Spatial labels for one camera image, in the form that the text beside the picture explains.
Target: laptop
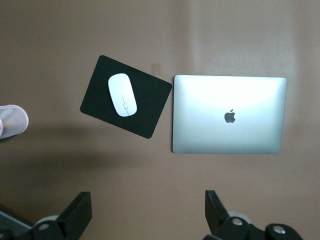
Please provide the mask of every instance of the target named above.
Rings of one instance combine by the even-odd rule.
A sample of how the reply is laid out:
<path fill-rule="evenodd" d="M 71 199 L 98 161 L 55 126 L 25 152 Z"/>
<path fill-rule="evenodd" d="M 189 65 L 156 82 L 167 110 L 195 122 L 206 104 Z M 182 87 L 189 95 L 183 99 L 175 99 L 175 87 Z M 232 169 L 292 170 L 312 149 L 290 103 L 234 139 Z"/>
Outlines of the laptop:
<path fill-rule="evenodd" d="M 283 77 L 174 77 L 176 154 L 278 154 L 287 80 Z"/>

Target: cup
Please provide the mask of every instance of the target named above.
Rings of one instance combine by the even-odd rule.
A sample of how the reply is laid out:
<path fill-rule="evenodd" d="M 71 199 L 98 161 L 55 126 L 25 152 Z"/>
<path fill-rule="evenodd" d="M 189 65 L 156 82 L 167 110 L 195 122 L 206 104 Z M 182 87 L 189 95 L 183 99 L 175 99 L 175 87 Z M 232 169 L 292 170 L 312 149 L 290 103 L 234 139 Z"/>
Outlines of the cup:
<path fill-rule="evenodd" d="M 17 105 L 0 106 L 0 139 L 22 134 L 28 127 L 26 111 Z"/>

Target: white plastic cup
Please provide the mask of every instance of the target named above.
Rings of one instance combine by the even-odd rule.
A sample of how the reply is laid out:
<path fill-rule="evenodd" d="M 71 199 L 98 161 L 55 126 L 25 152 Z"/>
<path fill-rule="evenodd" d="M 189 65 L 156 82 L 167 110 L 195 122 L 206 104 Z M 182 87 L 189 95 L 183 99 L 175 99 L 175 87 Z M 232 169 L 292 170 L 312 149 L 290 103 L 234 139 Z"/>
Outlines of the white plastic cup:
<path fill-rule="evenodd" d="M 17 105 L 0 106 L 0 139 L 22 134 L 28 127 L 26 111 Z"/>

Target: white computer mouse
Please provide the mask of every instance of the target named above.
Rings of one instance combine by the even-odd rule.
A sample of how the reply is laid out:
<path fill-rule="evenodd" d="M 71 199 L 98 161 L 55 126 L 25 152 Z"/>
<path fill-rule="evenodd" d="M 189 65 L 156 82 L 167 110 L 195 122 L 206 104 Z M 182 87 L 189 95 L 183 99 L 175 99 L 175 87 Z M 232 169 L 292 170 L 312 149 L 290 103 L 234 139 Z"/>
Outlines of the white computer mouse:
<path fill-rule="evenodd" d="M 125 73 L 118 73 L 108 80 L 109 92 L 116 113 L 128 117 L 137 112 L 137 103 L 130 79 Z"/>

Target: silver bolt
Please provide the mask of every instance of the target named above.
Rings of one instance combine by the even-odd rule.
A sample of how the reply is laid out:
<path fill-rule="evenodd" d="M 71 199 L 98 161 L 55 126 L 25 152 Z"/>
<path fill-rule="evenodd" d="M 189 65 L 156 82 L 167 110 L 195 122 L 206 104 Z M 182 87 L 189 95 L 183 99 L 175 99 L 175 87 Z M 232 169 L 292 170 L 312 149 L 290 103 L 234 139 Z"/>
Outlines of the silver bolt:
<path fill-rule="evenodd" d="M 45 230 L 45 229 L 47 229 L 48 227 L 49 227 L 50 225 L 49 224 L 47 224 L 47 223 L 45 223 L 45 224 L 42 224 L 40 227 L 39 227 L 39 230 Z"/>
<path fill-rule="evenodd" d="M 236 226 L 241 226 L 242 225 L 242 221 L 239 218 L 234 218 L 232 219 L 232 223 Z"/>
<path fill-rule="evenodd" d="M 273 226 L 273 230 L 278 234 L 285 234 L 286 230 L 282 226 Z"/>

